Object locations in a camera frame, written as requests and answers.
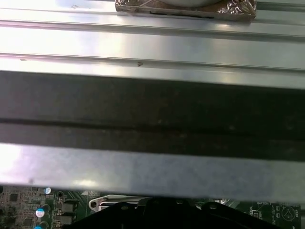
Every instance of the motherboard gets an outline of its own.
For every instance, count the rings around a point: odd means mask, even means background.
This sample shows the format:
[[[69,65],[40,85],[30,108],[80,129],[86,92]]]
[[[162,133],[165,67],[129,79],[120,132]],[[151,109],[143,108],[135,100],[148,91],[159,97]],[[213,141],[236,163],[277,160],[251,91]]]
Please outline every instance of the motherboard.
[[[90,209],[89,201],[105,195],[50,187],[0,186],[0,229],[61,229],[95,213]],[[299,205],[208,198],[193,201],[198,206],[218,202],[283,229],[301,229]]]

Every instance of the silver metal frame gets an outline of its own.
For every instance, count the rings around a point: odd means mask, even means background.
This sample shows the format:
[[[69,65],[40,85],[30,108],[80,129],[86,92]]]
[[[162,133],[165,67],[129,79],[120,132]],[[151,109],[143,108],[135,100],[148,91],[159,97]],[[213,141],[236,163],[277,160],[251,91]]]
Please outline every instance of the silver metal frame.
[[[105,1],[2,1],[0,69],[303,89],[304,3],[282,3],[259,1],[248,24],[139,19]]]
[[[0,70],[305,89],[304,7],[303,0],[259,1],[247,24],[139,18],[103,1],[1,1]],[[305,201],[303,162],[5,143],[0,152],[7,185]]]
[[[124,196],[124,195],[106,195],[103,197],[95,198],[89,201],[88,205],[92,211],[102,211],[110,206],[110,204],[116,204],[120,202],[130,203],[138,205],[141,199],[147,197],[138,196]]]

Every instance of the crinkled foil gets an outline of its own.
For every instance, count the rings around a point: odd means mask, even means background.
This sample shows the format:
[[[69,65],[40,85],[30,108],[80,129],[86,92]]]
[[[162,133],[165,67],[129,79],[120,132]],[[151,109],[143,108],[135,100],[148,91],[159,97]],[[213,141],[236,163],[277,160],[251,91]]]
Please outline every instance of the crinkled foil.
[[[161,0],[115,0],[117,11],[250,21],[256,16],[256,0],[221,0],[204,7],[178,7]]]
[[[230,0],[227,1],[226,7],[220,8],[218,13],[245,13],[251,14],[256,10],[256,1],[250,0]]]

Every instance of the aluminum rail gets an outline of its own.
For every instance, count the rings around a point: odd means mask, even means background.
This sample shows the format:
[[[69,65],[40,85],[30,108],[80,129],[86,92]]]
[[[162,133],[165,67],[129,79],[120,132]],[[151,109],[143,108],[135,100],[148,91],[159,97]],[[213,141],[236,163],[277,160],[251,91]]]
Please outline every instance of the aluminum rail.
[[[257,18],[241,23],[123,15],[104,1],[1,1],[0,70],[304,89],[305,3],[263,0],[257,5]],[[19,106],[7,105],[1,112],[10,110],[18,118]],[[30,127],[14,125],[0,125],[1,139],[12,133],[33,137]],[[304,162],[54,147],[48,137],[69,137],[73,130],[50,135],[36,128],[45,146],[0,144],[0,183],[305,201]],[[98,136],[93,130],[89,135]]]
[[[286,4],[259,1],[247,24],[118,15],[104,1],[2,1],[0,69],[303,89],[305,6]]]

